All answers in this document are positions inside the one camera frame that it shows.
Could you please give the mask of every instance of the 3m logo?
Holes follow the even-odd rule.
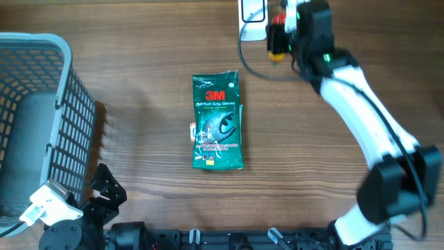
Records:
[[[207,91],[205,93],[207,101],[224,101],[225,91]]]

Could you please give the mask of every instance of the table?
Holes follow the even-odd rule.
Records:
[[[336,44],[348,48],[403,127],[444,150],[442,1],[337,0]],[[89,177],[108,165],[128,193],[112,223],[145,221],[189,230],[324,227],[355,202],[367,172],[341,118],[309,84],[251,76],[237,55],[237,2],[0,7],[0,31],[55,33],[98,108]],[[262,72],[274,67],[265,42],[246,44]],[[241,171],[191,168],[191,75],[238,69],[244,104]],[[441,249],[444,185],[429,211],[429,239],[394,232],[396,249]],[[404,224],[419,231],[418,217]],[[0,249],[36,249],[42,225],[2,239]]]

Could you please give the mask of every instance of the basket bottom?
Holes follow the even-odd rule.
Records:
[[[0,216],[19,217],[28,207],[29,197],[41,186],[55,100],[55,93],[39,92],[23,98],[17,107],[0,169]]]

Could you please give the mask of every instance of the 3m glove package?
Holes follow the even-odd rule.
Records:
[[[243,169],[237,71],[193,75],[193,168]]]

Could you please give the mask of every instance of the gray basket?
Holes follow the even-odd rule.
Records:
[[[57,35],[0,33],[0,232],[48,178],[82,202],[96,107],[71,65]]]

